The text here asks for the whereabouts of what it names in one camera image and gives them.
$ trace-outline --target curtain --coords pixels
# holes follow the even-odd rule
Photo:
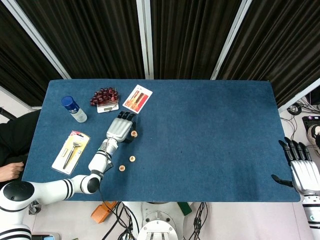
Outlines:
[[[42,105],[49,81],[61,76],[2,2],[0,29],[0,85],[30,106]]]
[[[145,78],[135,0],[18,3],[72,78]]]
[[[272,83],[278,106],[320,78],[320,4],[253,0],[217,79]]]
[[[155,79],[210,79],[241,0],[151,0]]]

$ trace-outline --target red grapes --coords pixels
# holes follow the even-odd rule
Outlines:
[[[106,87],[94,92],[94,96],[90,99],[90,105],[96,106],[104,100],[116,101],[118,100],[118,92],[115,88]]]

